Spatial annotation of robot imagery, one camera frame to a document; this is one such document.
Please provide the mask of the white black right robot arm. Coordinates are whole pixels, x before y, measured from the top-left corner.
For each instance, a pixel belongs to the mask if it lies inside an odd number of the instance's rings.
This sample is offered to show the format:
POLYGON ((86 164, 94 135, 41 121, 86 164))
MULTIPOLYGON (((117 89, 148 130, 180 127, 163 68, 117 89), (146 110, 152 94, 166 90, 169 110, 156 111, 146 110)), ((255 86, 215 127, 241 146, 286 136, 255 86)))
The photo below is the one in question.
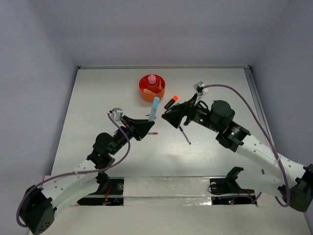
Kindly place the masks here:
POLYGON ((260 180, 249 176, 242 180, 232 175, 225 180, 229 191, 236 192, 246 186, 281 198, 296 211, 306 212, 313 200, 313 166, 304 166, 275 154, 247 129, 235 123, 234 115, 234 110, 225 101, 216 100, 211 108, 205 108, 189 100, 165 111, 162 118, 175 128, 179 128, 182 119, 186 118, 185 126, 193 121, 216 132, 216 140, 221 146, 252 160, 270 173, 260 180))

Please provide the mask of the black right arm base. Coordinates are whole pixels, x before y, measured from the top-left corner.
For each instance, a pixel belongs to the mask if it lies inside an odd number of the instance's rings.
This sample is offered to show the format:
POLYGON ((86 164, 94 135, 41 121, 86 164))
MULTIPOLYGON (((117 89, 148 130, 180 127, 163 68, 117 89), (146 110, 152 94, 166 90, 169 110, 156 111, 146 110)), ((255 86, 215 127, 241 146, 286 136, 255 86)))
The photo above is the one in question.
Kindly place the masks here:
POLYGON ((210 179, 207 191, 212 196, 213 205, 257 205, 254 190, 241 188, 236 182, 243 170, 242 167, 235 166, 226 176, 210 179))

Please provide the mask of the orange translucent highlighter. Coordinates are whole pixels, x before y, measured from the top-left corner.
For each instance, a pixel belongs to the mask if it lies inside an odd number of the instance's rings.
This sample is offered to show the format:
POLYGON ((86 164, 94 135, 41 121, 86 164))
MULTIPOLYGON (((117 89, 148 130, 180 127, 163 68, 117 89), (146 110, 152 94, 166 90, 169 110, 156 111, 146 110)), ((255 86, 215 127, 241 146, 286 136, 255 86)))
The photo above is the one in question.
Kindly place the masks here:
POLYGON ((154 92, 152 92, 152 91, 150 91, 150 90, 148 90, 148 89, 143 89, 143 92, 144 92, 145 94, 156 95, 154 92))

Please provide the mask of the blue translucent highlighter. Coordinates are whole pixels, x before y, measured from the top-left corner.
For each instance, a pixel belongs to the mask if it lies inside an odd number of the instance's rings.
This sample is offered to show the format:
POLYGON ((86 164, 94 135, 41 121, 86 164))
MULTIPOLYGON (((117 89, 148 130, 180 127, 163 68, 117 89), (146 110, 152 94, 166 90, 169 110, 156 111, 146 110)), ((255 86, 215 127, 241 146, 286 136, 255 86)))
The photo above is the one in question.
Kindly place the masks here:
POLYGON ((155 120, 155 116, 156 116, 156 112, 157 112, 159 101, 160 101, 159 97, 157 97, 157 96, 154 97, 148 121, 154 121, 155 120))

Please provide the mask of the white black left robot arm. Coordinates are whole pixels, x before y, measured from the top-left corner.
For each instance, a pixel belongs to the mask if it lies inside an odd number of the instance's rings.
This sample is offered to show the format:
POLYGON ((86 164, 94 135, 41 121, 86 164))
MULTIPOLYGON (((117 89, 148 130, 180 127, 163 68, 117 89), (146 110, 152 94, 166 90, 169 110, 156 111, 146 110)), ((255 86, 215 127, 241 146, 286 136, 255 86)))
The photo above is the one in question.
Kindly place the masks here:
POLYGON ((155 124, 154 120, 121 118, 114 135, 99 134, 92 152, 68 173, 52 176, 25 192, 17 210, 17 222, 32 234, 45 232, 66 207, 94 192, 104 193, 110 184, 106 171, 118 163, 113 156, 123 147, 130 151, 132 138, 141 141, 155 124))

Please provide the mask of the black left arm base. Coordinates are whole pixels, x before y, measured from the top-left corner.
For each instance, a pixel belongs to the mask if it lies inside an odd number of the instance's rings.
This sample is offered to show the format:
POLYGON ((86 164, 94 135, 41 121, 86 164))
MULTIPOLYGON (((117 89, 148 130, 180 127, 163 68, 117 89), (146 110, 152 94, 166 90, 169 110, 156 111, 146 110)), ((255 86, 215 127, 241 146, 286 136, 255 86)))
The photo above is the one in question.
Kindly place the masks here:
POLYGON ((77 201, 80 206, 123 206, 124 205, 124 177, 110 178, 105 188, 98 188, 77 201))

